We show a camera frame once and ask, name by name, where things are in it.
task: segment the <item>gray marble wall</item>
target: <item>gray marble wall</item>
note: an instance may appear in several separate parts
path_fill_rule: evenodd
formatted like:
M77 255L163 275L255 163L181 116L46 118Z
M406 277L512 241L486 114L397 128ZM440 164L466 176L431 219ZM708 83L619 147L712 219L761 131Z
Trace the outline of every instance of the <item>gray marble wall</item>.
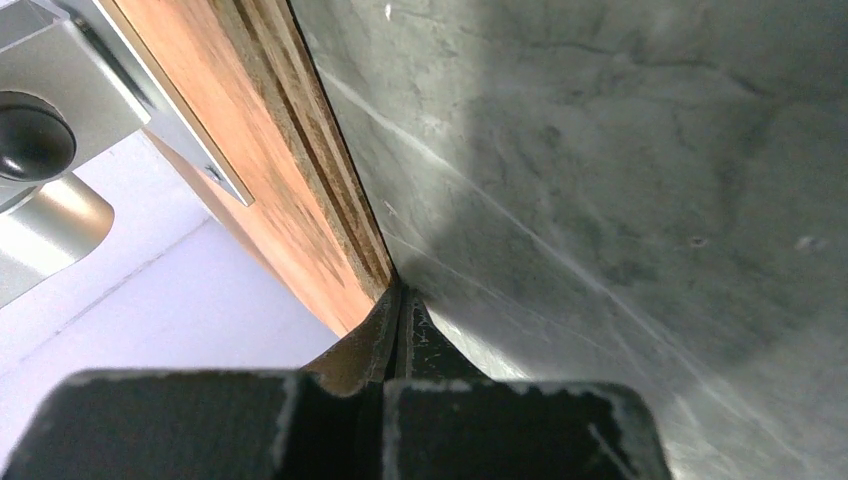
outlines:
M388 247L678 479L848 472L848 2L292 0Z

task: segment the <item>black knob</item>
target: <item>black knob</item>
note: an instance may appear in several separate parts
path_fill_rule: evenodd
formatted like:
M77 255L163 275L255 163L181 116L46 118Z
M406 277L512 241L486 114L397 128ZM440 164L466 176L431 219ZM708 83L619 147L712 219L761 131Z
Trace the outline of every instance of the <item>black knob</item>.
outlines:
M0 178L37 182L55 177L74 160L71 128L47 102L0 93Z

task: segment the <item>orange wood panel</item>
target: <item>orange wood panel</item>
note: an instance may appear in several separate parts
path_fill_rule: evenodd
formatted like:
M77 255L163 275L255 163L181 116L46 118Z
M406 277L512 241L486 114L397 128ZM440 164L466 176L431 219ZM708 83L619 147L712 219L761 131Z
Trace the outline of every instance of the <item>orange wood panel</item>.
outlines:
M257 260L339 335L393 267L285 2L111 0L255 203L165 156Z

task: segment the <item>white floor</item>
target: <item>white floor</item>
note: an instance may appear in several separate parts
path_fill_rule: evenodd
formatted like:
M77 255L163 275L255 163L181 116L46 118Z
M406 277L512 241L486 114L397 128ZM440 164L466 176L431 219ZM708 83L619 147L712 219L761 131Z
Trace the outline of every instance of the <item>white floor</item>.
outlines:
M115 226L91 255L0 309L0 472L39 402L73 372L296 368L337 340L143 137L77 173L115 207Z

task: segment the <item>metal plate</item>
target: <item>metal plate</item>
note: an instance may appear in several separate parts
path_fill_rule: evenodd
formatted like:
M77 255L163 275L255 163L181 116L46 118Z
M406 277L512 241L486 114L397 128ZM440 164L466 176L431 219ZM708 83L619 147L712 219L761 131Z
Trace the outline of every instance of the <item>metal plate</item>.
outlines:
M48 0L37 0L48 3ZM223 153L206 132L188 104L153 58L144 42L111 1L55 0L70 12L89 40L113 68L125 72L136 95L151 114L147 129L166 145L197 167L242 204L253 196L242 183Z
M74 174L0 202L0 308L91 253L114 218Z
M41 98L73 130L77 151L68 171L150 120L70 17L55 8L22 0L0 9L0 65L0 91ZM44 183L0 179L0 202Z

